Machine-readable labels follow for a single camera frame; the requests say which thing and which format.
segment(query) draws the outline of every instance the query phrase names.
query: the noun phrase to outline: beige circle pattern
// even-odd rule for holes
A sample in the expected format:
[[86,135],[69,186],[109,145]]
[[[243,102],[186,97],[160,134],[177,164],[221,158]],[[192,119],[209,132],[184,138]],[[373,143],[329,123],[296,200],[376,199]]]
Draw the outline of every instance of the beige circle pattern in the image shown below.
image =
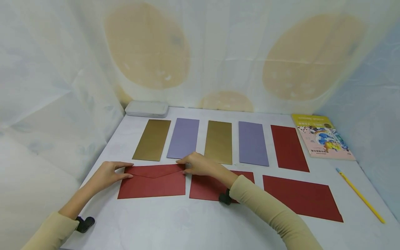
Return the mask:
[[201,100],[200,108],[228,111],[254,111],[251,101],[245,95],[234,91],[211,93]]
[[321,14],[287,30],[264,63],[265,89],[284,100],[312,100],[338,79],[366,30],[350,15]]
[[104,22],[114,62],[131,82],[166,89],[184,82],[190,49],[179,25],[147,3],[117,8]]

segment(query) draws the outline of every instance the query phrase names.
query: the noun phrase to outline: gold envelope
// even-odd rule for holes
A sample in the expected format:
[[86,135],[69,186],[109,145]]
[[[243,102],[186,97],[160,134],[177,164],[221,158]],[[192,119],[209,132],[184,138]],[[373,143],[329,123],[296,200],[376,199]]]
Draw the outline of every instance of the gold envelope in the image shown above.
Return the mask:
[[159,162],[170,124],[169,120],[149,120],[132,159]]
[[232,165],[232,123],[208,121],[204,156]]

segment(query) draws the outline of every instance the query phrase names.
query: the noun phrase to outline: book cover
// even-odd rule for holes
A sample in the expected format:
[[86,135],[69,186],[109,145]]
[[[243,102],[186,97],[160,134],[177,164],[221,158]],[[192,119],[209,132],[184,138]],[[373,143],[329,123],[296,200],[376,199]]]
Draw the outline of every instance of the book cover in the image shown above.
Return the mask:
[[328,117],[292,114],[292,118],[311,157],[356,160]]

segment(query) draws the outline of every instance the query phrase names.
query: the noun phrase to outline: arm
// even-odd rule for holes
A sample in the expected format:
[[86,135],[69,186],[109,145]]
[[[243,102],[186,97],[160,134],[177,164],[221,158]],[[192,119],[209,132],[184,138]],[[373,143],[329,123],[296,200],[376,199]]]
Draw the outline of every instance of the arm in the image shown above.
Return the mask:
[[209,175],[230,189],[230,196],[252,210],[280,235],[288,250],[322,250],[306,223],[287,206],[244,176],[193,152],[177,163],[190,163],[187,174]]
[[132,178],[131,174],[117,174],[115,170],[132,166],[126,162],[103,162],[90,180],[57,212],[51,214],[22,250],[57,250],[73,233],[79,222],[76,217],[88,201],[113,183]]

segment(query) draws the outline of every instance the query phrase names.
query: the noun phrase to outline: yellow pencil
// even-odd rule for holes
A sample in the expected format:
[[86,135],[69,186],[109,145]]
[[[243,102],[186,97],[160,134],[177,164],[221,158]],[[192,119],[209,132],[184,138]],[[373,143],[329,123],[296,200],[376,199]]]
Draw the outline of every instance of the yellow pencil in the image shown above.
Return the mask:
[[370,208],[370,210],[375,214],[375,216],[385,224],[385,220],[378,214],[378,212],[371,206],[371,204],[362,196],[362,194],[356,189],[356,187],[346,178],[346,176],[340,171],[339,168],[336,168],[336,171],[343,177],[343,179],[350,185],[350,187],[356,192],[356,194],[362,199],[362,201]]

